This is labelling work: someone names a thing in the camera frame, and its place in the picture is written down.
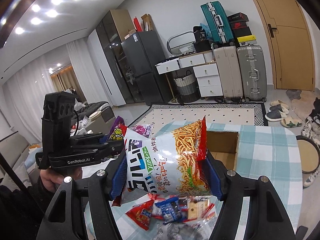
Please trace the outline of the person's left hand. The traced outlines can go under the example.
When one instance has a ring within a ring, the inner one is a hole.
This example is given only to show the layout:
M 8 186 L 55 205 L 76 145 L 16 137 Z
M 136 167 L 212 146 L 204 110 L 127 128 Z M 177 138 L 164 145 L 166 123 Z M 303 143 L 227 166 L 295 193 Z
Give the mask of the person's left hand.
M 74 180 L 81 179 L 82 178 L 82 168 L 81 167 L 76 168 L 73 171 L 73 173 L 71 174 L 71 177 Z M 64 180 L 63 175 L 55 172 L 51 168 L 48 168 L 47 170 L 41 170 L 40 171 L 40 178 L 42 180 L 44 187 L 50 192 L 55 192 L 56 185 L 60 185 Z

